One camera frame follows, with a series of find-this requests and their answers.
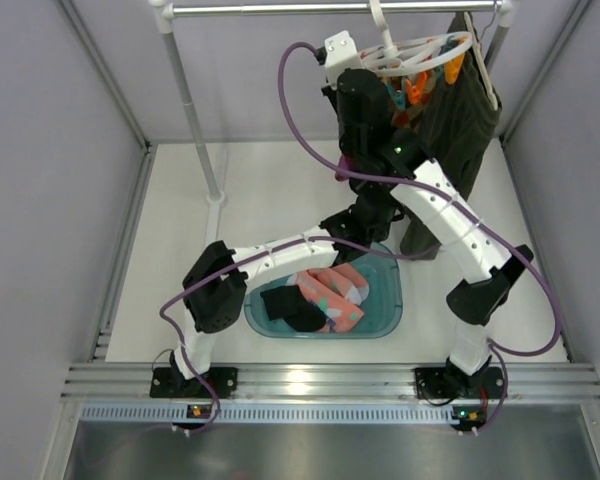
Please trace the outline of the pink patterned sock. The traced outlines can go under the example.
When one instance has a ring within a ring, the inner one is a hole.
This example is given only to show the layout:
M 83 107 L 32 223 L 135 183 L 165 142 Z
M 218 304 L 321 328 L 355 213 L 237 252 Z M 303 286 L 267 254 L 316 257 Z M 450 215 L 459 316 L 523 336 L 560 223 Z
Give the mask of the pink patterned sock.
M 316 333 L 348 333 L 364 316 L 359 306 L 361 297 L 355 287 L 349 288 L 344 295 L 329 288 L 315 289 L 300 285 L 299 289 L 304 299 L 317 307 L 325 317 L 324 325 Z
M 370 286 L 350 264 L 330 268 L 313 268 L 289 276 L 286 286 L 297 286 L 302 295 L 315 304 L 342 298 L 354 305 L 361 305 L 370 293 Z

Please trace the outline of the white round clip hanger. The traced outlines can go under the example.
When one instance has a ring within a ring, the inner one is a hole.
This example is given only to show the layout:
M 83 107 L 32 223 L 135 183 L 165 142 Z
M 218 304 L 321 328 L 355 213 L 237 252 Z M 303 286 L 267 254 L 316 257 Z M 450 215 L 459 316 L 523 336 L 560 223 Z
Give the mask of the white round clip hanger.
M 383 43 L 360 52 L 363 66 L 379 77 L 407 77 L 433 73 L 444 78 L 444 64 L 472 47 L 472 34 L 460 30 L 446 34 L 394 41 L 381 3 L 370 2 L 371 15 Z

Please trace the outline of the purple orange argyle sock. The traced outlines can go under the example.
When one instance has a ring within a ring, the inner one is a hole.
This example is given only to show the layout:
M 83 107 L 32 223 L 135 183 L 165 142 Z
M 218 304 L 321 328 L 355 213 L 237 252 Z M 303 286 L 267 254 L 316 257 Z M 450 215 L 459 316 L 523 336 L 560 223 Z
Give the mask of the purple orange argyle sock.
M 349 180 L 349 176 L 347 174 L 348 171 L 351 170 L 351 159 L 346 155 L 342 154 L 338 160 L 338 171 L 335 173 L 334 177 L 338 182 L 344 182 Z

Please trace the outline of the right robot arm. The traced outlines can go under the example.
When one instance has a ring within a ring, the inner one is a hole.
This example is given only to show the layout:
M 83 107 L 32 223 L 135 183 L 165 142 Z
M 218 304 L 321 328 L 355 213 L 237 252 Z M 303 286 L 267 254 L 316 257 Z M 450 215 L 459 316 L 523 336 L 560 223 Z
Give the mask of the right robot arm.
M 458 319 L 451 352 L 428 391 L 453 399 L 477 393 L 491 361 L 486 326 L 532 261 L 531 249 L 508 249 L 481 230 L 426 145 L 413 131 L 393 126 L 388 89 L 376 74 L 347 69 L 323 93 L 337 115 L 339 147 L 352 161 L 349 185 L 357 196 L 320 224 L 341 241 L 338 262 L 355 258 L 356 244 L 386 239 L 397 211 L 420 220 L 463 275 L 446 297 Z

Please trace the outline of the black sock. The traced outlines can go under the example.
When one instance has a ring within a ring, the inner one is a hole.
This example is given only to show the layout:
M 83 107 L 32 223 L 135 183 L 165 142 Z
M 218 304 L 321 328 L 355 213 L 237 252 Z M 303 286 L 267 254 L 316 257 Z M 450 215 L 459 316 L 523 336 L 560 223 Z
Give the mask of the black sock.
M 312 333 L 326 325 L 326 315 L 303 296 L 297 285 L 280 286 L 260 294 L 270 321 L 283 320 L 292 330 Z

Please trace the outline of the orange clothes peg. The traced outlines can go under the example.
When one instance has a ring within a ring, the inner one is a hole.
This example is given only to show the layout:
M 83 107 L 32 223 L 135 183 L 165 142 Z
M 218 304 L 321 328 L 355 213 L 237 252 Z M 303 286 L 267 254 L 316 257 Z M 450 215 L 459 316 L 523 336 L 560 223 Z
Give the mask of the orange clothes peg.
M 456 83 L 462 70 L 464 58 L 465 54 L 462 53 L 444 64 L 444 79 L 448 85 Z

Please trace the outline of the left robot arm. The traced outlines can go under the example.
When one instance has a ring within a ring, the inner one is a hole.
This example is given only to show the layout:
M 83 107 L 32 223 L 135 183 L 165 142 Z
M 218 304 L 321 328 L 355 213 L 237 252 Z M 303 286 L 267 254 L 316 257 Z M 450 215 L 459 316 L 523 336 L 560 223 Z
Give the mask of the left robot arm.
M 176 329 L 178 344 L 170 357 L 179 384 L 203 384 L 216 334 L 239 319 L 247 296 L 272 281 L 287 278 L 283 289 L 266 294 L 272 318 L 300 320 L 312 331 L 345 333 L 363 317 L 370 286 L 352 262 L 375 242 L 388 237 L 400 219 L 397 201 L 371 189 L 348 208 L 288 239 L 247 248 L 222 240 L 208 245 L 182 281 L 182 292 L 160 311 L 182 303 L 189 321 Z

